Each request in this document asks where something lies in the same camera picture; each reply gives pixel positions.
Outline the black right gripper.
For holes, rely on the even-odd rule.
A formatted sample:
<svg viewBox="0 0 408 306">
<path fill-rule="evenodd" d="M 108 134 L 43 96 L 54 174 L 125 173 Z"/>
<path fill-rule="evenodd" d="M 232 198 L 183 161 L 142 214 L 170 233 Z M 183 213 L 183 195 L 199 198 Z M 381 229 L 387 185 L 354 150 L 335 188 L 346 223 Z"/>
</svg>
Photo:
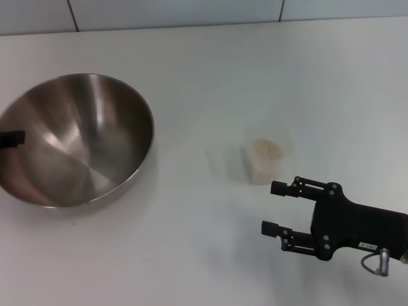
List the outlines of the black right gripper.
<svg viewBox="0 0 408 306">
<path fill-rule="evenodd" d="M 261 234 L 279 237 L 283 251 L 316 254 L 323 261 L 331 260 L 334 252 L 343 247 L 374 254 L 385 248 L 397 260 L 407 253 L 407 214 L 353 203 L 337 183 L 297 176 L 291 184 L 274 180 L 270 193 L 316 201 L 310 227 L 312 235 L 262 222 Z"/>
</svg>

